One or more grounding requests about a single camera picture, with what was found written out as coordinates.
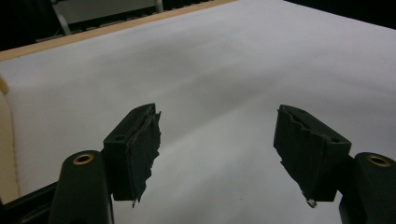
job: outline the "white surface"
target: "white surface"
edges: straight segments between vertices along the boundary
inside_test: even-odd
[[[130,109],[163,112],[142,202],[116,223],[341,223],[311,209],[273,148],[281,104],[396,159],[396,32],[278,0],[240,0],[0,63],[22,193]]]

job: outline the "white table surface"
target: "white table surface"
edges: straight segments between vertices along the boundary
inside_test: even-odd
[[[0,62],[21,193],[101,150],[134,107],[163,112],[142,202],[116,223],[341,223],[311,209],[273,148],[279,105],[396,159],[396,31],[280,0],[235,3]]]

